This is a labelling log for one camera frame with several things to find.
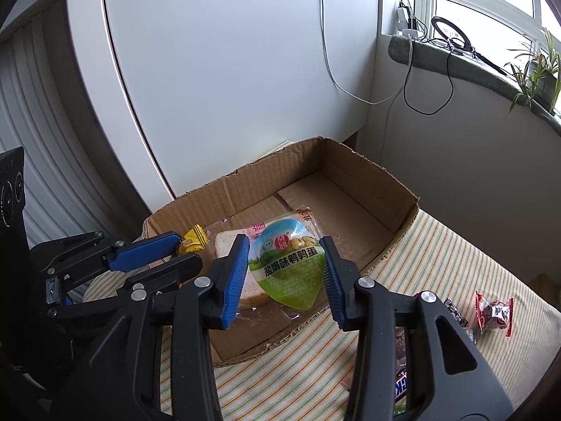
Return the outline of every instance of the corrugated cardboard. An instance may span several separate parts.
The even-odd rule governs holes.
[[[245,228],[309,207],[343,258],[367,273],[405,234],[418,199],[385,169],[348,147],[317,137],[288,146],[171,202],[150,216],[145,237],[196,223],[211,234]],[[207,270],[211,253],[201,253]],[[215,364],[261,355],[297,333],[327,307],[322,290],[313,308],[290,319],[270,301],[245,310],[226,331],[210,331]]]

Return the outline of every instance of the white wall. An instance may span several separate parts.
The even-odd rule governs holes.
[[[324,3],[333,74],[369,98],[378,0]],[[367,106],[327,74],[319,0],[107,0],[107,13],[131,105],[176,195],[283,141],[344,140],[366,122]],[[97,113],[112,131],[113,116]]]
[[[407,67],[378,36],[372,99],[390,95]],[[527,108],[487,88],[452,79],[454,95],[433,116],[391,110],[381,165],[419,195],[421,208],[486,252],[521,280],[545,272],[561,283],[561,136]],[[445,75],[413,68],[408,102],[425,112],[450,94]],[[380,162],[389,101],[372,106],[358,149]]]

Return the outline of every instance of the windowsill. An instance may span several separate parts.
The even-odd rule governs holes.
[[[393,61],[402,64],[408,64],[409,61],[409,40],[404,36],[392,36],[388,45],[388,54]],[[413,43],[413,66],[415,68],[433,71],[446,75],[446,61],[448,51],[439,49],[428,43]],[[516,86],[514,80],[510,80],[498,74],[495,70],[485,64],[477,63],[466,57],[452,55],[449,63],[449,72],[451,77],[455,77],[464,81],[472,82],[481,87],[493,90],[500,96],[512,101],[514,95],[520,90]],[[533,114],[545,120],[549,125],[561,136],[561,116],[559,114],[551,115],[537,102],[532,101],[532,109],[528,108]]]

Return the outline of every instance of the green plant leaf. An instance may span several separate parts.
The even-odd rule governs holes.
[[[528,55],[533,55],[533,52],[529,49],[507,49],[510,50],[511,52],[525,52]]]
[[[526,66],[524,67],[524,73],[522,75],[523,78],[528,77],[528,69],[529,69],[529,61],[526,62]]]
[[[516,75],[520,72],[520,68],[518,68],[516,65],[513,65],[511,62],[505,64],[505,66],[507,65],[511,67],[512,75],[514,76],[514,78],[516,78]]]
[[[549,112],[553,111],[555,104],[557,103],[557,98],[559,98],[559,92],[561,92],[561,68],[557,70],[557,81],[555,83],[555,91],[553,92],[552,104],[549,106]]]
[[[548,51],[549,51],[549,58],[553,58],[555,55],[555,46],[553,44],[553,35],[551,32],[546,28],[545,29],[545,37],[548,42]]]
[[[522,44],[522,46],[524,46],[525,49],[507,49],[507,50],[527,50],[529,52],[532,52],[531,44],[528,44],[527,42],[521,42],[520,44]]]
[[[518,102],[518,98],[520,98],[521,96],[524,96],[523,93],[521,92],[518,92],[516,95],[514,95],[514,98],[512,99],[511,107],[508,109],[509,113],[514,109],[514,106],[516,106]]]

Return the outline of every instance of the potted plant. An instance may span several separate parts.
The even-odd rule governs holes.
[[[532,100],[536,100],[541,106],[553,114],[553,108],[561,91],[561,54],[555,50],[553,36],[549,30],[545,30],[545,38],[548,43],[548,52],[534,55],[531,45],[523,42],[524,49],[509,49],[520,52],[515,58],[528,56],[524,69],[512,64],[512,74],[520,87],[512,100],[509,112],[518,103],[532,108]]]

